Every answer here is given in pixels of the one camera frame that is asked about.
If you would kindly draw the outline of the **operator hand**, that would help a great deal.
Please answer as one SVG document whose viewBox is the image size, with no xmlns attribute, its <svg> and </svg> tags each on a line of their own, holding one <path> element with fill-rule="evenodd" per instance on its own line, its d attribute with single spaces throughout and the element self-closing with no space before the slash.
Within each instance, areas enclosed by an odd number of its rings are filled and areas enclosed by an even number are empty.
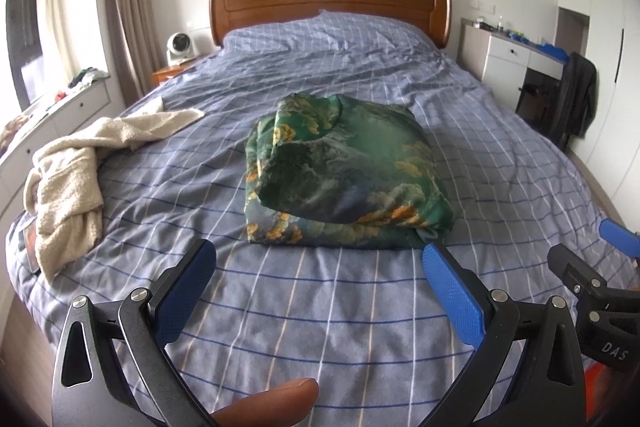
<svg viewBox="0 0 640 427">
<path fill-rule="evenodd" d="M 313 378 L 299 378 L 249 395 L 212 414 L 222 427 L 295 426 L 314 408 L 319 385 Z"/>
</svg>

